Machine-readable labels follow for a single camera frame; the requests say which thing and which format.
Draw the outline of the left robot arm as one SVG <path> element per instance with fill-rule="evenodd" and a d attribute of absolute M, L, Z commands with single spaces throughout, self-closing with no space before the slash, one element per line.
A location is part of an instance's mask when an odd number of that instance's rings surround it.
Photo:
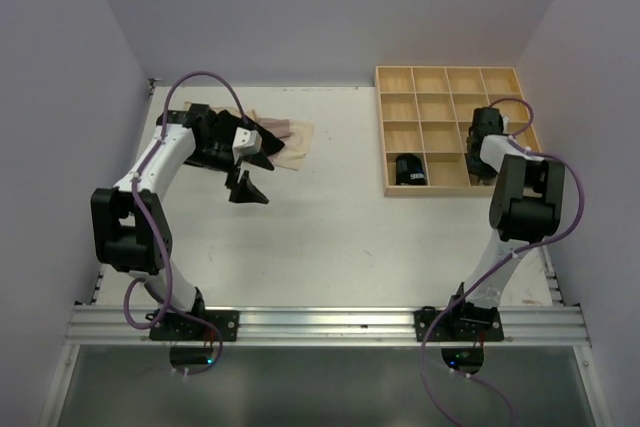
<path fill-rule="evenodd" d="M 131 276 L 158 298 L 158 313 L 138 328 L 149 328 L 176 311 L 172 326 L 182 337 L 193 340 L 205 333 L 208 316 L 200 309 L 199 289 L 172 259 L 173 236 L 162 200 L 187 165 L 224 173 L 232 203 L 268 204 L 242 167 L 249 163 L 273 170 L 268 136 L 252 119 L 206 104 L 167 110 L 134 166 L 113 187 L 93 192 L 90 207 L 99 262 Z"/>

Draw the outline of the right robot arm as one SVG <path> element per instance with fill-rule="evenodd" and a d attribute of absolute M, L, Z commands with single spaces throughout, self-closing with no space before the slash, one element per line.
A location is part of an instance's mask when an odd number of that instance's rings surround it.
<path fill-rule="evenodd" d="M 447 331 L 461 340 L 494 322 L 503 292 L 526 252 L 556 233 L 566 176 L 563 163 L 518 146 L 505 130 L 505 117 L 492 106 L 474 110 L 467 167 L 470 174 L 495 185 L 488 214 L 490 240 L 445 316 Z"/>

